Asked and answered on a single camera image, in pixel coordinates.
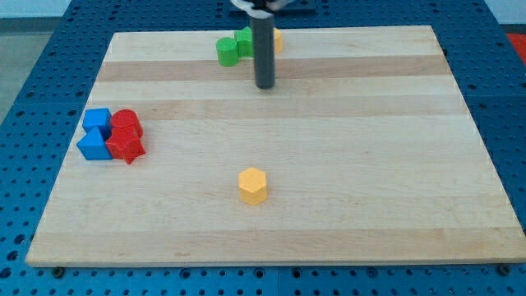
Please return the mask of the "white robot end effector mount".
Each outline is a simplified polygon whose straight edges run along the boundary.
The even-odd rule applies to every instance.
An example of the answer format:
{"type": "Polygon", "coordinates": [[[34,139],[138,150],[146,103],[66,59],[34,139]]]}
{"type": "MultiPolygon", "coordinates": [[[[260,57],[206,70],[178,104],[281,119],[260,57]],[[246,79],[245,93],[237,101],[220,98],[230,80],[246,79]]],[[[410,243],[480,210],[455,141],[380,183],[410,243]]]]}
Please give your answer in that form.
{"type": "Polygon", "coordinates": [[[230,2],[236,8],[253,18],[269,18],[273,16],[275,12],[281,10],[294,1],[295,0],[230,0],[230,2]]]}

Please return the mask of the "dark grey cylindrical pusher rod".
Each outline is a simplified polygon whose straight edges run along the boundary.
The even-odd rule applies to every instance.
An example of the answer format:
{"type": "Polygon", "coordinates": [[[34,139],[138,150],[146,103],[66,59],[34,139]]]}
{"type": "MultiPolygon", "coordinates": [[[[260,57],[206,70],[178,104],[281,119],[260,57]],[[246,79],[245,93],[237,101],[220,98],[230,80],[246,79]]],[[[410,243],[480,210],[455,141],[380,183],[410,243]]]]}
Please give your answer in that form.
{"type": "Polygon", "coordinates": [[[268,90],[275,86],[274,15],[250,19],[256,86],[268,90]]]}

